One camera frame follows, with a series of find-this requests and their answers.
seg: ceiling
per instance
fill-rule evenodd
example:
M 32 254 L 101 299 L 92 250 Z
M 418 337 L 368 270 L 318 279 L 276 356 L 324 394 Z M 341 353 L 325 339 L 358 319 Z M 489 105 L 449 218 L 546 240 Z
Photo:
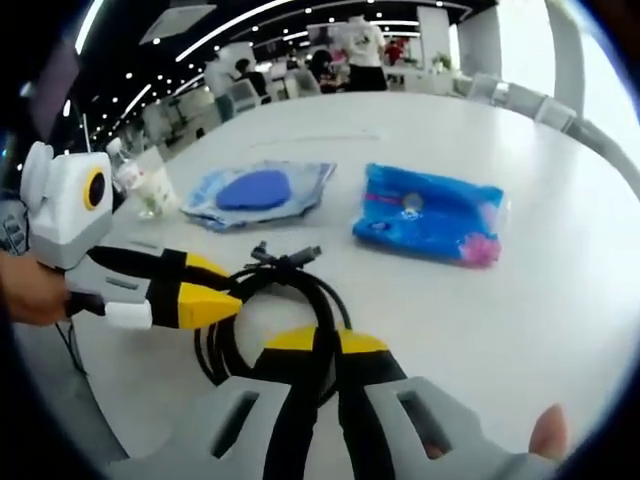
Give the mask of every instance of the ceiling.
M 167 96 L 183 82 L 198 74 L 198 69 L 212 57 L 214 46 L 233 41 L 254 42 L 258 61 L 284 55 L 298 47 L 304 39 L 283 41 L 283 32 L 304 31 L 308 24 L 344 21 L 357 14 L 369 20 L 417 20 L 416 6 L 435 4 L 435 0 L 290 0 L 250 19 L 238 23 L 195 50 L 184 60 L 176 62 L 182 52 L 214 29 L 250 10 L 269 3 L 269 0 L 173 0 L 180 3 L 211 4 L 216 8 L 185 33 L 164 38 L 154 45 L 139 45 L 147 30 L 167 8 L 170 0 L 104 0 L 96 16 L 80 56 L 81 73 L 76 80 L 71 98 L 76 111 L 86 113 L 91 135 L 98 143 L 108 139 L 114 126 L 131 101 L 148 84 L 152 88 L 127 116 L 135 118 L 143 103 Z M 458 0 L 443 2 L 451 23 L 469 18 L 496 4 L 495 0 Z M 80 14 L 68 35 L 73 37 L 80 28 L 84 14 Z M 394 26 L 394 31 L 416 31 L 416 27 Z M 69 130 L 78 129 L 77 116 L 62 118 L 56 126 L 55 137 L 67 137 Z

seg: cable connector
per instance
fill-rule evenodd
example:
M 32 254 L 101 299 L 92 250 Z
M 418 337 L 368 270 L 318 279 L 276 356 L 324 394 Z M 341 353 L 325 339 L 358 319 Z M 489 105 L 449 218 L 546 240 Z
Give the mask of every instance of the cable connector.
M 267 242 L 262 241 L 251 251 L 251 258 L 258 260 L 258 264 L 247 266 L 271 265 L 272 267 L 286 266 L 288 268 L 302 269 L 306 264 L 313 262 L 320 255 L 322 255 L 322 249 L 320 247 L 307 247 L 292 255 L 283 255 L 280 258 L 276 258 L 267 253 Z

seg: chair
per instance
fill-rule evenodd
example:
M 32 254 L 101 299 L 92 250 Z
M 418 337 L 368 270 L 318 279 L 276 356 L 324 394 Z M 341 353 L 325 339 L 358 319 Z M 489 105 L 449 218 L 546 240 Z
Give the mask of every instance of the chair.
M 322 95 L 320 85 L 318 85 L 316 78 L 309 70 L 295 70 L 293 75 L 298 86 L 298 94 L 300 97 Z
M 485 75 L 484 73 L 476 73 L 467 94 L 467 99 L 485 105 L 493 105 L 493 97 L 496 94 L 498 83 L 500 83 L 500 80 L 496 77 Z
M 229 97 L 233 102 L 233 114 L 237 115 L 260 105 L 261 99 L 248 79 L 241 80 L 229 87 Z
M 547 97 L 536 121 L 565 133 L 575 120 L 577 113 L 555 98 Z
M 640 170 L 618 143 L 592 122 L 583 118 L 574 120 L 567 130 L 567 135 L 605 158 L 620 172 L 640 200 Z
M 546 95 L 512 83 L 509 85 L 505 108 L 538 121 L 545 99 Z

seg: black skirt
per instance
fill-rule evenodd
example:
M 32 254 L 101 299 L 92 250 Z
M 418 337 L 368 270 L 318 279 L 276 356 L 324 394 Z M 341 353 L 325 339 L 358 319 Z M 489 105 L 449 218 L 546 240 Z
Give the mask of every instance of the black skirt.
M 388 90 L 387 79 L 384 76 L 382 67 L 359 67 L 349 65 L 350 92 L 383 92 Z

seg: human hand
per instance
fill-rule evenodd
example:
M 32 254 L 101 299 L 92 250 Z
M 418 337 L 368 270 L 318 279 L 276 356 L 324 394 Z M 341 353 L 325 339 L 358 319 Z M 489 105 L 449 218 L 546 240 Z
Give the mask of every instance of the human hand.
M 0 287 L 13 321 L 47 326 L 66 318 L 70 294 L 64 275 L 39 264 L 31 253 L 0 253 Z
M 536 421 L 529 440 L 529 453 L 560 463 L 567 453 L 569 428 L 564 411 L 558 404 L 549 407 Z M 435 460 L 447 454 L 436 445 L 427 444 L 425 450 L 429 458 Z

